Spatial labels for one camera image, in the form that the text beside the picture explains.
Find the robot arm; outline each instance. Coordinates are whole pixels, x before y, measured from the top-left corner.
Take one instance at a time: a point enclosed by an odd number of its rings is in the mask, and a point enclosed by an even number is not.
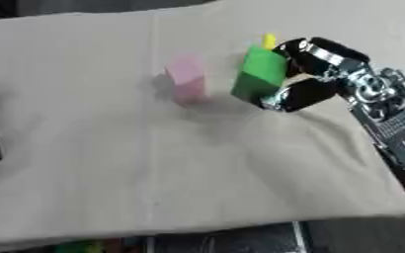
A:
[[[286,77],[311,77],[261,99],[262,107],[295,112],[338,95],[373,139],[375,148],[405,188],[405,76],[378,72],[365,54],[322,38],[296,39],[274,49],[286,57]]]

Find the pink cube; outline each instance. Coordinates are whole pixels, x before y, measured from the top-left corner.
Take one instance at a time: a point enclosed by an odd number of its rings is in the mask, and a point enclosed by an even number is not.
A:
[[[177,59],[166,66],[166,72],[174,82],[177,103],[188,104],[206,99],[203,67],[195,58]]]

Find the wrinkled paper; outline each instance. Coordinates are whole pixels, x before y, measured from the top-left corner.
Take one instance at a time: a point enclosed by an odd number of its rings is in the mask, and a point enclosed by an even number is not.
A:
[[[402,0],[0,21],[0,243],[405,215],[344,101],[285,115],[229,95],[268,32],[343,42],[405,72]],[[204,65],[207,103],[171,99],[163,68],[182,55]]]

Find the toy block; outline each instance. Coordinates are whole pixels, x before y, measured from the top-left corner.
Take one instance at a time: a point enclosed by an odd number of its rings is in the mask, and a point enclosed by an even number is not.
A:
[[[231,95],[256,106],[262,97],[280,90],[286,71],[286,59],[260,46],[252,45],[238,74]]]
[[[173,80],[177,103],[196,103],[206,99],[203,67],[196,59],[177,59],[166,66],[166,72]]]

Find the floor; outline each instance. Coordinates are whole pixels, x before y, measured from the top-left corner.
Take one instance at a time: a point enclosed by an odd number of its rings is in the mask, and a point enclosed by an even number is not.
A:
[[[20,0],[19,14],[124,12],[208,1],[210,0]],[[405,219],[343,219],[312,221],[308,225],[315,253],[405,253]]]

